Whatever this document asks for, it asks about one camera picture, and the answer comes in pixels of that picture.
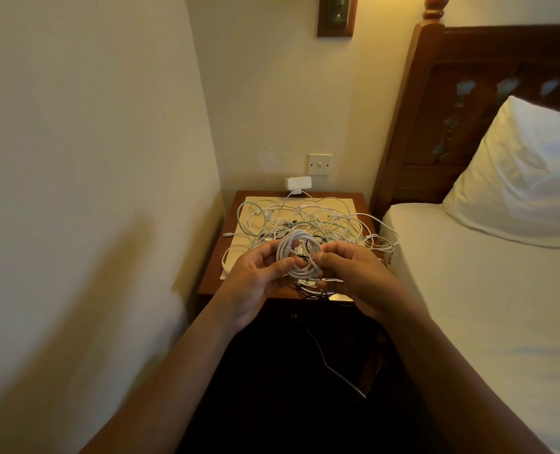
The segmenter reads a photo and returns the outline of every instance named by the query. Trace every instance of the switch plate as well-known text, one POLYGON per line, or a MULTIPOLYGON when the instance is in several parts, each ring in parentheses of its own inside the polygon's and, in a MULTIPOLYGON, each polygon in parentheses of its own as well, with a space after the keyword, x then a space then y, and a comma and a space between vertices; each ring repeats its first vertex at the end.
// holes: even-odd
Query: switch plate
POLYGON ((330 175, 330 169, 333 167, 332 154, 310 154, 309 175, 330 175))

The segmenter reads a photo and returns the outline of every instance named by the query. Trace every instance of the wooden headboard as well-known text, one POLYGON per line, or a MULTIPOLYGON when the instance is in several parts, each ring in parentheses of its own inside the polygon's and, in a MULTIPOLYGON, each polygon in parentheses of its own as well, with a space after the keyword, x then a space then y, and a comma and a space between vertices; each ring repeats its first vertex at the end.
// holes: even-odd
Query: wooden headboard
POLYGON ((375 184, 382 217, 441 203, 510 95, 560 110, 560 25, 445 27, 449 0, 425 0, 375 184))

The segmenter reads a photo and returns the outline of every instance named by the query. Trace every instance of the bed post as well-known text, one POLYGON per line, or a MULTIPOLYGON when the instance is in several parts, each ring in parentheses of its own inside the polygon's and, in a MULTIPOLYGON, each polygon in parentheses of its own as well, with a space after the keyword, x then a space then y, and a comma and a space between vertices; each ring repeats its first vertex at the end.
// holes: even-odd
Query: bed post
POLYGON ((370 204, 373 215, 379 218, 384 216, 391 205, 427 78, 442 44, 444 24, 440 19, 449 1, 425 0, 423 20, 415 26, 412 33, 404 77, 370 204))

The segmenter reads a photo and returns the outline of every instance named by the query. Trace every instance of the white power adapter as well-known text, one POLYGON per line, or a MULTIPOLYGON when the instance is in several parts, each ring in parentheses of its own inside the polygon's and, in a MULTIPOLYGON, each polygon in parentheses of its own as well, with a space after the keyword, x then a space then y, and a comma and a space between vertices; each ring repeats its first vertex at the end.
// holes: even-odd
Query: white power adapter
POLYGON ((284 178, 284 186, 292 194, 299 194, 302 189, 311 188, 311 177, 290 177, 284 178))

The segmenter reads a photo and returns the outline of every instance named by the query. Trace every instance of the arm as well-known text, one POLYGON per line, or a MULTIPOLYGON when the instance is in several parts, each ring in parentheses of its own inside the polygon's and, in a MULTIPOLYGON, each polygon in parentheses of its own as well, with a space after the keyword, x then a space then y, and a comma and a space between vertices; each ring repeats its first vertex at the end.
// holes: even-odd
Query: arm
POLYGON ((293 282, 283 277, 302 259, 276 262, 278 241, 241 256, 217 294, 155 373, 80 451, 171 453, 177 448, 225 348, 265 300, 293 282))
POLYGON ((320 288, 350 296, 381 323, 404 366, 457 452, 550 453, 547 446, 505 405, 412 299, 374 253, 331 243, 314 262, 324 277, 320 288))

